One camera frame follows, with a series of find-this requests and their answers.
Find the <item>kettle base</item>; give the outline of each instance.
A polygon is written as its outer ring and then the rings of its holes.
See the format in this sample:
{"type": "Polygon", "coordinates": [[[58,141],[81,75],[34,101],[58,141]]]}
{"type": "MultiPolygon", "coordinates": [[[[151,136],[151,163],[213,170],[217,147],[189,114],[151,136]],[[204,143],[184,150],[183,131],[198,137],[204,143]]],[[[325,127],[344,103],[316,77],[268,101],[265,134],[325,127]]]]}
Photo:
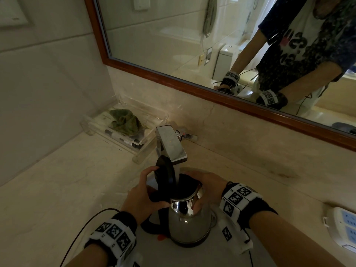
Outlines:
{"type": "Polygon", "coordinates": [[[171,240],[172,240],[176,245],[179,245],[179,246],[185,247],[185,248],[191,248],[191,247],[196,247],[196,246],[202,244],[202,243],[207,239],[207,237],[209,236],[209,234],[210,234],[210,229],[209,229],[209,231],[208,231],[202,238],[200,238],[198,241],[195,241],[195,242],[192,242],[192,243],[179,242],[179,241],[173,239],[172,237],[171,237],[171,240]]]}

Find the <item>shirt sleeve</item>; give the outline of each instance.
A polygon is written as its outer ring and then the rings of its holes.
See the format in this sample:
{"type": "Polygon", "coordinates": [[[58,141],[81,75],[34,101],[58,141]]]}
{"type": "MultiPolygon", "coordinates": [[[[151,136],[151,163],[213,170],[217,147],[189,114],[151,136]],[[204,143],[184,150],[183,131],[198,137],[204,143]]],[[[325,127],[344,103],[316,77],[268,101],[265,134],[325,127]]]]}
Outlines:
{"type": "Polygon", "coordinates": [[[327,61],[338,64],[342,69],[342,74],[334,81],[339,80],[356,62],[356,19],[345,28],[327,61]]]}
{"type": "Polygon", "coordinates": [[[305,4],[306,0],[277,0],[267,16],[258,26],[271,45],[276,41],[274,36],[281,36],[305,4]]]}

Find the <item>power strip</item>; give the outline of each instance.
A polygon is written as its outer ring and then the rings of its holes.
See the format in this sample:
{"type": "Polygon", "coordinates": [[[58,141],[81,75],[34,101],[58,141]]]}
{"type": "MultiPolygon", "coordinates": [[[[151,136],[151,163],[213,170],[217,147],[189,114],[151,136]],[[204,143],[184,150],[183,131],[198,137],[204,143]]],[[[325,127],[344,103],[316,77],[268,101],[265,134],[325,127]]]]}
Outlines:
{"type": "Polygon", "coordinates": [[[356,214],[343,208],[332,208],[323,217],[331,238],[339,245],[356,253],[356,214]]]}

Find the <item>black kettle handle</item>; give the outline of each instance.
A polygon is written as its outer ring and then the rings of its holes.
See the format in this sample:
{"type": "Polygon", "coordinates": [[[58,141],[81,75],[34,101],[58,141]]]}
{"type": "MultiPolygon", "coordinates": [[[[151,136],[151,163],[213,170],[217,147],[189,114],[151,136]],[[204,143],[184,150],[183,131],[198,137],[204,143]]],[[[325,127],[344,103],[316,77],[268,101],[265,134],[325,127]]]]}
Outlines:
{"type": "MultiPolygon", "coordinates": [[[[149,195],[149,199],[152,202],[160,202],[164,200],[164,198],[165,197],[158,191],[155,191],[151,195],[149,195]]],[[[149,220],[150,217],[151,215],[144,222],[142,222],[141,228],[149,234],[164,234],[167,237],[170,237],[169,227],[168,227],[168,208],[163,208],[158,211],[160,224],[152,223],[149,220]]]]}

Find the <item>t-shirt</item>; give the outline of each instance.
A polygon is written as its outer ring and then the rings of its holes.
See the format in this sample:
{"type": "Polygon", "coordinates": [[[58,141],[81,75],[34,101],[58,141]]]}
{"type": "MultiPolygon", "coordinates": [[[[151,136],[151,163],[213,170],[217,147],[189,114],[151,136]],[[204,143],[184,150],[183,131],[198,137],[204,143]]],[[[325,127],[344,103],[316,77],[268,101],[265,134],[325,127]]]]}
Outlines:
{"type": "Polygon", "coordinates": [[[278,0],[259,25],[269,49],[257,65],[260,90],[282,88],[326,61],[343,73],[356,62],[356,0],[342,0],[325,18],[314,17],[316,0],[278,0]]]}

